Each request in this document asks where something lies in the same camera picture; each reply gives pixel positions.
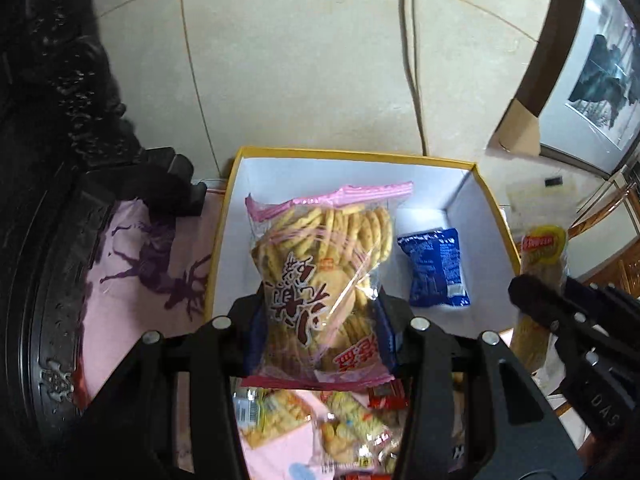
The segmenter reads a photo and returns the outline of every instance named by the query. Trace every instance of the snack packaging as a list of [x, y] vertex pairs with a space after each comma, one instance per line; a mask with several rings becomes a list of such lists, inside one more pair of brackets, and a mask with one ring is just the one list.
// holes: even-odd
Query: snack packaging
[[[574, 186], [562, 177], [534, 181], [507, 190], [511, 209], [524, 228], [521, 274], [537, 277], [562, 294], [569, 273], [567, 229], [576, 216]], [[518, 314], [511, 351], [530, 373], [546, 359], [550, 333], [529, 316]]]
[[373, 453], [346, 422], [329, 413], [319, 423], [318, 430], [324, 451], [324, 470], [373, 470]]
[[402, 434], [394, 436], [388, 446], [378, 455], [381, 471], [384, 474], [392, 475], [396, 471], [396, 463], [400, 455], [400, 445], [402, 444]]
[[470, 303], [462, 283], [456, 229], [401, 236], [398, 237], [398, 244], [404, 254], [411, 258], [414, 268], [409, 294], [411, 306], [466, 306]]
[[320, 392], [320, 400], [371, 450], [380, 450], [391, 438], [389, 428], [349, 392]]
[[454, 418], [452, 439], [452, 463], [449, 472], [462, 469], [466, 463], [466, 397], [464, 390], [464, 374], [456, 372], [453, 378]]
[[263, 446], [311, 421], [311, 408], [293, 392], [262, 388], [246, 388], [246, 392], [246, 396], [254, 402], [253, 407], [250, 404], [247, 405], [248, 414], [244, 414], [242, 404], [236, 403], [236, 400], [234, 400], [234, 407], [238, 428], [252, 449]]
[[409, 406], [402, 381], [393, 380], [368, 388], [369, 407], [372, 410], [402, 410]]
[[268, 330], [258, 370], [243, 384], [356, 390], [391, 378], [370, 302], [391, 254], [396, 205], [412, 190], [411, 182], [346, 186], [279, 205], [247, 197]]
[[380, 473], [347, 473], [342, 480], [391, 480], [391, 475]]

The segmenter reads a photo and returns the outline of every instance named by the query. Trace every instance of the pink zipper seal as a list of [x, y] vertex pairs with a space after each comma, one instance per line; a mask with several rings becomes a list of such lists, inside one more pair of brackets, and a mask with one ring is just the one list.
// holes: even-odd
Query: pink zipper seal
[[324, 205], [328, 207], [342, 207], [360, 202], [375, 202], [385, 198], [401, 198], [414, 192], [413, 182], [402, 184], [388, 184], [387, 186], [342, 186], [340, 189], [326, 195], [293, 198], [278, 205], [263, 205], [256, 202], [251, 194], [244, 199], [244, 204], [254, 222], [270, 220], [287, 209], [296, 205]]

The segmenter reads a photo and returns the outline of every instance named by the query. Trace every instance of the printed chinese characters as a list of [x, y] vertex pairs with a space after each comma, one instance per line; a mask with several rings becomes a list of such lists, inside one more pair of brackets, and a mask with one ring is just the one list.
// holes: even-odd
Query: printed chinese characters
[[315, 288], [310, 280], [316, 271], [312, 256], [299, 260], [289, 253], [282, 268], [282, 279], [275, 285], [271, 301], [271, 315], [276, 321], [295, 328], [302, 346], [311, 343], [311, 329], [317, 328], [319, 314], [326, 309], [322, 300], [329, 297], [326, 283]]
[[350, 368], [355, 368], [359, 364], [371, 359], [378, 351], [378, 342], [376, 335], [370, 334], [363, 337], [355, 345], [347, 348], [340, 355], [334, 358], [341, 372], [345, 372]]

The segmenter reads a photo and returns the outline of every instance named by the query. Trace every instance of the barcode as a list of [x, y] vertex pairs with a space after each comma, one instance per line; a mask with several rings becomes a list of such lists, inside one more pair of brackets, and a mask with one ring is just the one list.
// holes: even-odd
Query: barcode
[[447, 285], [447, 296], [464, 296], [465, 295], [465, 287], [462, 286], [462, 283], [452, 283], [451, 285]]
[[337, 469], [337, 462], [324, 462], [322, 464], [323, 473], [333, 473]]
[[258, 423], [258, 405], [255, 402], [249, 406], [249, 424]]

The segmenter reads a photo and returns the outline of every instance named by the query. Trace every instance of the pink cloth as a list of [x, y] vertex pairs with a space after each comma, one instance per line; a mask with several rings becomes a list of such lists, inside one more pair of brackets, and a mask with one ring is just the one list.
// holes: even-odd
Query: pink cloth
[[204, 291], [223, 196], [208, 192], [201, 216], [149, 215], [121, 203], [90, 269], [82, 364], [88, 397], [147, 330], [165, 337], [202, 324]]
[[[327, 407], [312, 392], [296, 390], [295, 393], [309, 405], [315, 419], [326, 417]], [[322, 443], [314, 425], [315, 422], [308, 422], [257, 449], [251, 449], [241, 437], [252, 480], [331, 480], [334, 472], [322, 467]]]

